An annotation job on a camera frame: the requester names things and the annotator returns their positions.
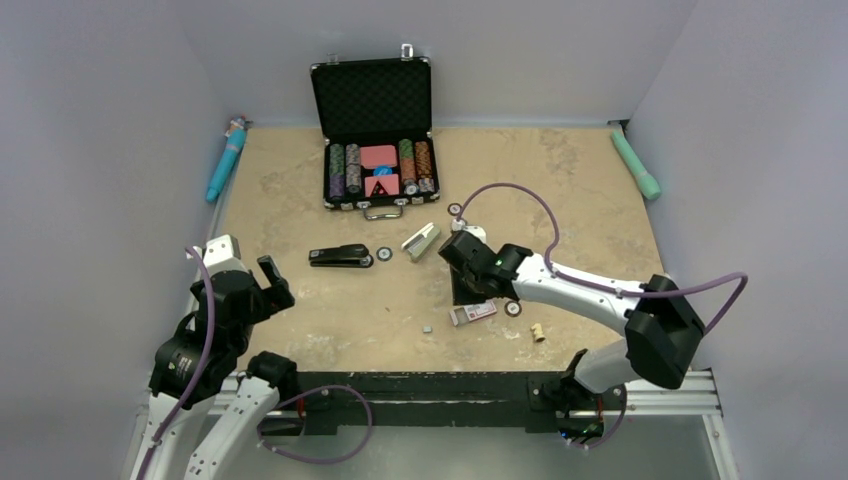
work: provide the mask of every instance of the beige table surface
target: beige table surface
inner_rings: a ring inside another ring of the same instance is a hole
[[[270,350],[301,371],[562,370],[577,350],[615,341],[599,324],[546,305],[525,302],[519,317],[507,317],[503,300],[495,316],[455,328],[448,266],[436,253],[449,234],[449,203],[509,181],[536,191],[556,213],[562,241],[554,261],[640,281],[662,272],[642,197],[610,131],[437,129],[441,199],[409,207],[400,219],[367,221],[323,207],[318,129],[250,130],[222,233],[238,238],[254,272],[257,257],[272,255],[297,303],[255,327],[240,367]],[[542,208],[519,191],[485,192],[465,218],[486,230],[495,251],[514,243],[543,252],[553,235]],[[442,236],[413,264],[400,245],[428,222]],[[364,243],[372,254],[389,246],[394,257],[370,269],[309,266],[310,249],[345,243]],[[540,344],[529,330],[537,322],[548,338]],[[424,326],[433,332],[422,333]]]

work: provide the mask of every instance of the black stapler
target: black stapler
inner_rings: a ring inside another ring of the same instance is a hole
[[[311,267],[368,268],[373,264],[374,257],[368,253],[368,247],[361,243],[309,251]]]

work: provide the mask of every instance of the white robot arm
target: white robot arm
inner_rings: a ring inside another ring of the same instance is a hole
[[[599,394],[640,378],[663,388],[679,388],[704,336],[703,323],[684,297],[640,299],[584,287],[558,278],[542,255],[523,247],[506,244],[495,253],[478,236],[460,230],[439,249],[439,255],[451,266],[454,298],[460,303],[494,297],[545,303],[597,321],[624,337],[592,352],[578,352],[563,378],[563,388]],[[677,289],[658,275],[639,283],[553,267],[622,291]]]
[[[297,364],[271,352],[253,357],[236,398],[191,455],[185,478],[225,478],[241,446],[256,438],[259,422],[280,402],[281,395],[290,398],[297,389]]]
[[[133,479],[184,478],[201,426],[224,379],[247,350],[253,325],[294,305],[288,283],[277,272],[273,260],[267,256],[258,259],[271,284],[263,289],[241,261],[234,237],[224,235],[207,242],[202,251],[195,250],[202,253],[203,265],[214,284],[215,320],[209,322],[204,283],[195,282],[191,292],[200,301],[198,310],[179,322],[174,336],[159,347],[154,357],[145,443],[136,458]],[[208,323],[213,324],[214,334],[207,362],[200,365],[201,351],[210,340]],[[198,369],[202,369],[199,381],[180,404],[180,397]],[[175,408],[168,422],[167,417]]]

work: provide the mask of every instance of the poker chip case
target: poker chip case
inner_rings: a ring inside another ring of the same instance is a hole
[[[430,59],[413,56],[410,45],[401,50],[400,58],[338,62],[331,57],[330,61],[311,67],[324,135],[323,199],[327,209],[361,210],[369,220],[397,218],[408,205],[430,203],[440,197],[432,140]],[[410,141],[415,149],[414,160],[402,156],[402,152],[409,154]],[[374,170],[362,166],[361,160],[352,155],[353,147],[365,152],[366,147],[383,145],[393,145],[398,157],[388,166],[391,175],[387,175],[386,167]],[[345,152],[342,179],[340,152]],[[413,163],[416,177],[410,181]],[[367,180],[375,172],[387,176]],[[386,182],[398,185],[383,188]],[[365,186],[374,187],[368,190]],[[398,209],[379,215],[368,210],[386,206]]]

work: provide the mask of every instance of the white wall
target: white wall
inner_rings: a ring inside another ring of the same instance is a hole
[[[180,20],[227,108],[317,124],[309,65],[433,58],[436,121],[598,123],[629,118],[695,0],[182,0]]]
[[[742,478],[848,470],[846,45],[842,0],[698,2],[630,123],[668,270],[751,275],[700,357]]]
[[[226,115],[163,0],[0,7],[3,478],[117,478]]]

